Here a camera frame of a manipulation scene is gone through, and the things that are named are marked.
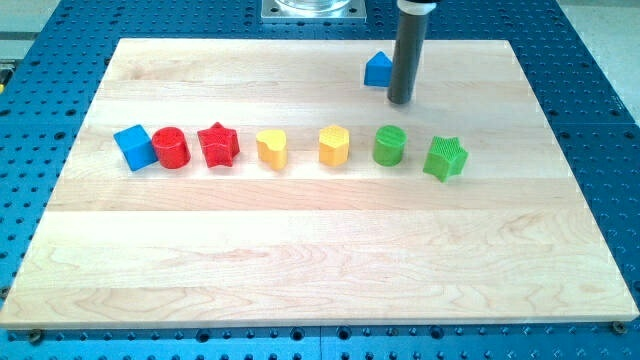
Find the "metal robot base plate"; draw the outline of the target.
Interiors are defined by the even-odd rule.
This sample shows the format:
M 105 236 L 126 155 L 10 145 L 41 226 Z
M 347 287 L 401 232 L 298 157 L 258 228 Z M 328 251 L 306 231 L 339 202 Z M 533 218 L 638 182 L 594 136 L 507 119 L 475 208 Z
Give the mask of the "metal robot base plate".
M 365 22 L 365 0 L 262 0 L 261 19 L 266 23 Z

